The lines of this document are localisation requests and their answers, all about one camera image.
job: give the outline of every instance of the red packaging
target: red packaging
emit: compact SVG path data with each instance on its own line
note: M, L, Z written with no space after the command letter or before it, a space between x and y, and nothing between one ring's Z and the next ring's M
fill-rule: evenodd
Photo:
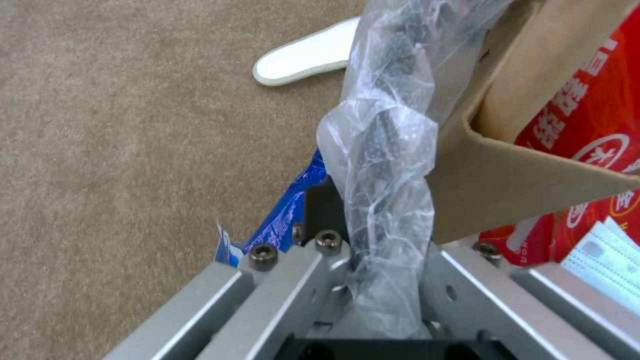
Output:
M517 145L618 172L640 170L640 8L558 91ZM613 217L640 244L640 189L485 231L511 263L561 261L596 221Z

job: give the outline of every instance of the cardboard box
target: cardboard box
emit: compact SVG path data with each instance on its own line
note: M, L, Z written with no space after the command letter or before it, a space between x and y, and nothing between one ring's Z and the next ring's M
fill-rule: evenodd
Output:
M640 187L636 176L511 143L636 3L519 0L509 7L440 130L427 177L436 243Z

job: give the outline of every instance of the clear plastic wrap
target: clear plastic wrap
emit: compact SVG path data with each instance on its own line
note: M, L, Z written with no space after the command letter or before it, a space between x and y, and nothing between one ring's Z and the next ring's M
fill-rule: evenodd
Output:
M349 289L368 326L421 327L418 281L434 210L424 176L438 125L467 86L486 30L509 0L370 0L340 104L317 141L344 199L356 268Z

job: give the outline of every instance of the face mask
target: face mask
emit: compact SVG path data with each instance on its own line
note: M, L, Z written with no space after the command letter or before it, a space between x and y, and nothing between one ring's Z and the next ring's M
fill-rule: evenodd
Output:
M640 316L640 248L608 220L596 223L562 266Z

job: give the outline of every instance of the beige carpet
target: beige carpet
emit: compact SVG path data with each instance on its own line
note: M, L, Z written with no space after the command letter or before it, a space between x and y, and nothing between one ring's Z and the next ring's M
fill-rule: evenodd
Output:
M1 1L0 357L100 357L251 235L342 81L252 64L362 3Z

